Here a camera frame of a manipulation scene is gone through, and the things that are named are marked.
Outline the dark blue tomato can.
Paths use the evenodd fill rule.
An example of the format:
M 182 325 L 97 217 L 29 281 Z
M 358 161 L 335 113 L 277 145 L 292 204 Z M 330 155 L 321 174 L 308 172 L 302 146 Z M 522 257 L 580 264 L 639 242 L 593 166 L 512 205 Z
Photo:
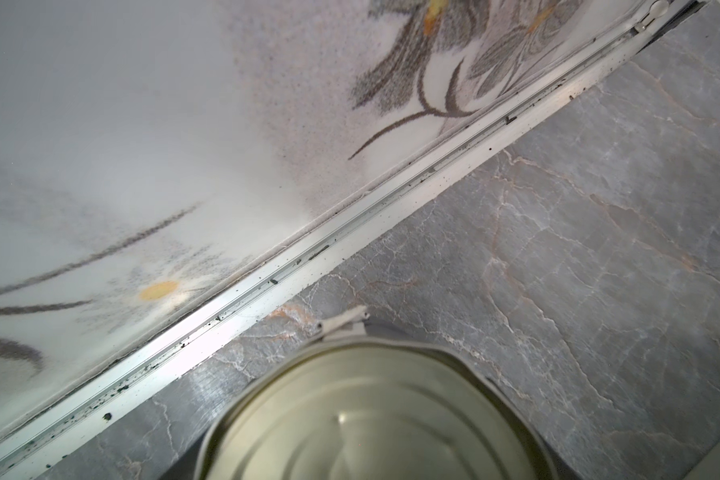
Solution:
M 252 381 L 212 424 L 198 479 L 555 479 L 549 448 L 451 350 L 364 306 Z

